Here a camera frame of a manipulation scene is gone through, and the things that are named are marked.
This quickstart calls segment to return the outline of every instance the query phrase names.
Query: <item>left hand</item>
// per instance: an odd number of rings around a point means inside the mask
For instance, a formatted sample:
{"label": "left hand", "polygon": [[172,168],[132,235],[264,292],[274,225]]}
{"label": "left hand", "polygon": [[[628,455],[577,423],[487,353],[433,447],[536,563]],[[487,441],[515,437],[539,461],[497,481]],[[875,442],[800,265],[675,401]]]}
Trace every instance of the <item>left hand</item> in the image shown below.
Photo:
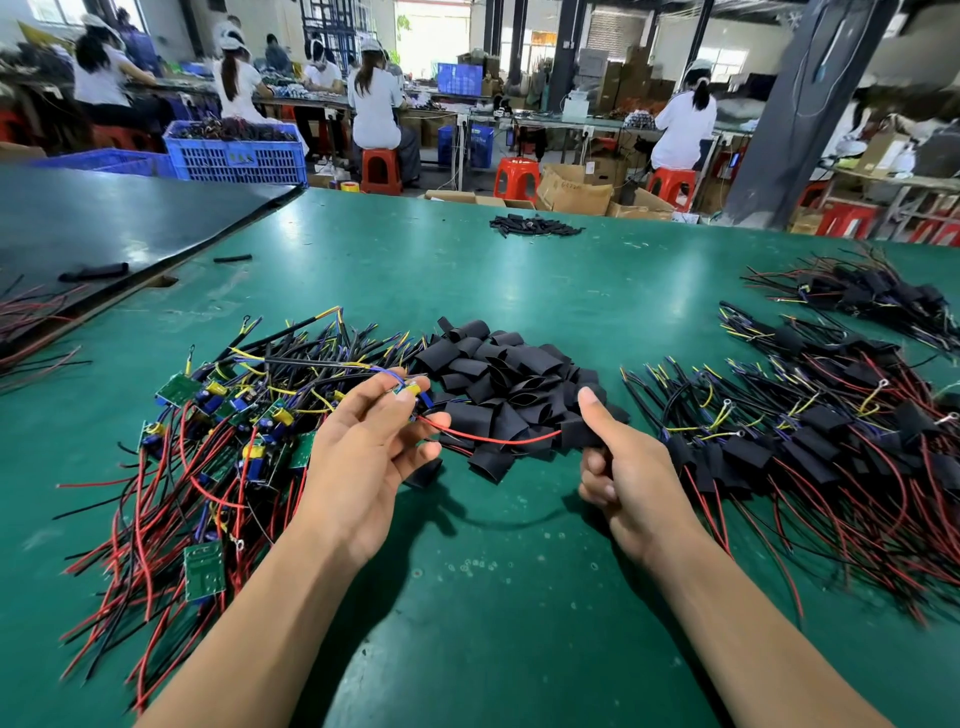
{"label": "left hand", "polygon": [[[424,392],[430,388],[425,376],[416,382]],[[406,390],[394,395],[396,385],[388,374],[372,376],[350,390],[326,418],[313,441],[294,518],[298,527],[335,534],[357,569],[383,546],[400,483],[441,451],[440,443],[420,442],[437,430],[420,420],[410,422],[416,398]],[[428,419],[450,425],[445,412]]]}

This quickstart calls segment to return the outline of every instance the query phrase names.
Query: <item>workbench surface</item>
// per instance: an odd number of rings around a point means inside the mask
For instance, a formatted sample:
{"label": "workbench surface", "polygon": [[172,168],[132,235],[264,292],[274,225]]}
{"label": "workbench surface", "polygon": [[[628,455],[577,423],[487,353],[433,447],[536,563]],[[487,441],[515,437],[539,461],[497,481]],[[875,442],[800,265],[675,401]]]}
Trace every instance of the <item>workbench surface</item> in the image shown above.
{"label": "workbench surface", "polygon": [[[94,678],[62,684],[74,654],[57,636],[95,609],[103,589],[90,570],[60,575],[67,554],[100,544],[110,512],[50,522],[105,489],[55,491],[57,482],[117,477],[157,409],[153,392],[183,366],[216,354],[244,315],[268,330],[341,304],[360,328],[432,330],[483,318],[553,343],[600,371],[611,400],[636,408],[617,367],[672,354],[686,367],[753,360],[725,334],[726,299],[772,320],[800,313],[742,285],[751,264],[781,270],[824,238],[674,223],[557,215],[586,226],[569,238],[504,239],[484,206],[311,189],[269,217],[183,264],[170,288],[134,294],[72,332],[94,363],[57,372],[5,396],[0,489],[0,705],[18,728],[110,726],[132,693],[123,678],[142,654],[140,633]],[[891,245],[913,282],[960,300],[960,254]],[[253,260],[215,265],[215,255]],[[896,340],[887,331],[860,330]],[[911,343],[908,358],[929,350]],[[924,366],[941,386],[946,360]],[[444,452],[426,492],[401,490],[387,544],[351,588],[304,692],[297,724],[326,726],[710,726],[716,701],[649,583],[618,563],[573,496],[579,453],[517,461],[499,486]],[[782,575],[759,538],[727,509],[737,562],[790,618]],[[900,728],[955,725],[960,627],[931,617],[926,630],[882,594],[847,593],[817,557],[793,566],[804,631],[852,685]]]}

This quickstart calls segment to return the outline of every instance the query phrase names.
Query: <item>forearm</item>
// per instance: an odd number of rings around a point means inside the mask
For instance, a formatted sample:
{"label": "forearm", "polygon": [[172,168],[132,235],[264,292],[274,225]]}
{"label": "forearm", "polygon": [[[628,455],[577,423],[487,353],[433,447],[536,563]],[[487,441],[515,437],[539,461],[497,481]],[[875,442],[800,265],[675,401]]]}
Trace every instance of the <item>forearm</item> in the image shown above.
{"label": "forearm", "polygon": [[355,574],[332,539],[294,521],[139,725],[287,725]]}
{"label": "forearm", "polygon": [[738,728],[889,728],[706,534],[654,577]]}

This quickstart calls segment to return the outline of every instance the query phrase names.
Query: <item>metal rack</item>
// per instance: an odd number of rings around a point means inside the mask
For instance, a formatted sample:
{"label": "metal rack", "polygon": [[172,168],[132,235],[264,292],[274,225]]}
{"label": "metal rack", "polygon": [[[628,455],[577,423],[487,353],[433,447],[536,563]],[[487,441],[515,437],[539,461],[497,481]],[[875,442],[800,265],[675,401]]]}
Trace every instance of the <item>metal rack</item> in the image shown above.
{"label": "metal rack", "polygon": [[300,0],[300,17],[303,42],[309,47],[311,34],[318,33],[343,72],[348,68],[348,56],[359,56],[357,33],[372,31],[371,8],[357,0]]}

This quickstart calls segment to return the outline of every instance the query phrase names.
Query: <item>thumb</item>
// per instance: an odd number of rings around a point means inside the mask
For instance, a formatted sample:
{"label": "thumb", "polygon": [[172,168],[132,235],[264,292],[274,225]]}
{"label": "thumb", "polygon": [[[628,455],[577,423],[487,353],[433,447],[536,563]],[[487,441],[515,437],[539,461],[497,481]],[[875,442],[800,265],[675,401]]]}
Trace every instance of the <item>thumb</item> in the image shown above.
{"label": "thumb", "polygon": [[630,428],[615,420],[589,387],[581,388],[577,401],[580,403],[580,415],[587,427],[597,433],[597,437],[607,444],[615,457],[616,452],[626,446],[624,429]]}
{"label": "thumb", "polygon": [[409,389],[401,389],[398,395],[388,392],[384,400],[383,406],[368,413],[367,419],[359,425],[367,430],[375,445],[386,445],[403,427],[410,424],[417,397]]}

